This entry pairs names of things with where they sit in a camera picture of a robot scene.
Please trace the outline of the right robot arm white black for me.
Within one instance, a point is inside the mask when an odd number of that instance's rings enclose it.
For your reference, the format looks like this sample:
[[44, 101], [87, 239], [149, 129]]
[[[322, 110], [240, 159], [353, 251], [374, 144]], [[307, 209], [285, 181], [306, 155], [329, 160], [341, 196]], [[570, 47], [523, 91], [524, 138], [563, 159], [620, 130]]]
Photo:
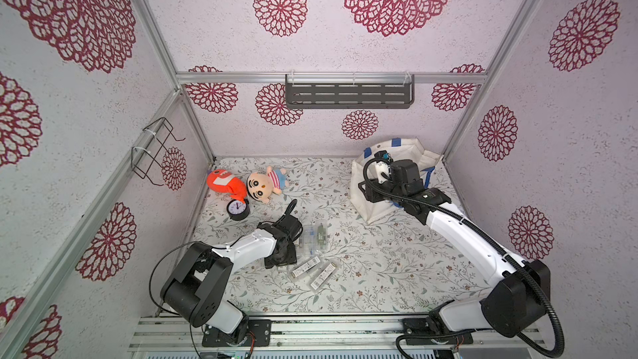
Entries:
[[405, 324], [395, 339], [402, 343], [435, 345], [463, 342], [475, 332], [495, 331], [519, 338], [537, 353], [560, 358], [565, 335], [551, 303], [551, 271], [542, 261], [525, 259], [506, 249], [480, 229], [437, 188], [428, 188], [412, 160], [395, 160], [387, 151], [362, 156], [362, 180], [357, 182], [365, 201], [390, 201], [423, 225], [445, 237], [481, 273], [490, 291], [477, 299], [440, 304], [418, 326]]

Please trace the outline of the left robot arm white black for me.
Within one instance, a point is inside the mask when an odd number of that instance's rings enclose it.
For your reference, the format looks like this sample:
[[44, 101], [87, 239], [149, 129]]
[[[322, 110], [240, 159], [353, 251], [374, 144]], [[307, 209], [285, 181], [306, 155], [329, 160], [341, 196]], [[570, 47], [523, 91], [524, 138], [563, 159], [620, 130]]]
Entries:
[[187, 250], [159, 291], [159, 299], [191, 327], [208, 326], [240, 344], [249, 334], [249, 316], [224, 294], [231, 276], [256, 261], [266, 269], [297, 262], [295, 243], [303, 227], [293, 215], [294, 199], [275, 222], [262, 222], [250, 234], [214, 247], [201, 241], [186, 244]]

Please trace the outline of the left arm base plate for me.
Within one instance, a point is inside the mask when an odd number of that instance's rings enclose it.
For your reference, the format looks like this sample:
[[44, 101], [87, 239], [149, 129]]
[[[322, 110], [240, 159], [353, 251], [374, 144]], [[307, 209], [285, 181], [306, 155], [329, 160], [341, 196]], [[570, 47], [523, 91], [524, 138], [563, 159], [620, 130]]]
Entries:
[[272, 321], [269, 319], [249, 319], [242, 321], [238, 328], [227, 334], [219, 329], [206, 326], [202, 346], [212, 347], [268, 347], [272, 337]]

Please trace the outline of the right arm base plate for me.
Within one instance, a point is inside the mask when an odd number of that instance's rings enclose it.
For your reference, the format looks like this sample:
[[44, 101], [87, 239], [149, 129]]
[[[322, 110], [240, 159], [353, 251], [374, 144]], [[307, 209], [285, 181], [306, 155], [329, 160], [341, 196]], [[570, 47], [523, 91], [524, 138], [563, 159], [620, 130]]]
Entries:
[[409, 346], [458, 346], [475, 342], [471, 333], [451, 332], [443, 324], [439, 324], [429, 317], [404, 318], [401, 324], [403, 333], [406, 335], [405, 343]]

